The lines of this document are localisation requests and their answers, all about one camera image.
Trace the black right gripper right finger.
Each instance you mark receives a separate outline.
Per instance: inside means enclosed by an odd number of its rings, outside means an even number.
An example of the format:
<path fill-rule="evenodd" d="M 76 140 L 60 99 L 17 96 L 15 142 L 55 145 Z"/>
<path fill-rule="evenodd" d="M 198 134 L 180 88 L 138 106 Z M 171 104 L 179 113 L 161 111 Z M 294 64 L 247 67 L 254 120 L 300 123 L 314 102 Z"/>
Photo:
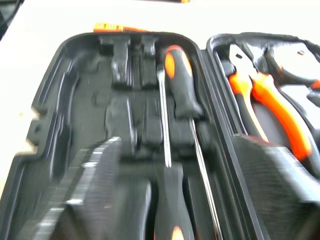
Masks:
<path fill-rule="evenodd" d="M 320 181 L 284 146 L 246 135 L 237 135 L 234 142 L 267 239 L 318 240 Z"/>

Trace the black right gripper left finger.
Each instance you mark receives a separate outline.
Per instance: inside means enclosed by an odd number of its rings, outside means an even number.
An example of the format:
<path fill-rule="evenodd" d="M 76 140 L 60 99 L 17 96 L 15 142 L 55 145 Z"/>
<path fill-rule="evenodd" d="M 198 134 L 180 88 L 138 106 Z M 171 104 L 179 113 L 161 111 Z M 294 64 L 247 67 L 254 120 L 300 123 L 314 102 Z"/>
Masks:
<path fill-rule="evenodd" d="M 118 177 L 122 140 L 87 152 L 69 196 L 38 224 L 34 240 L 144 240 L 152 197 L 147 179 Z"/>

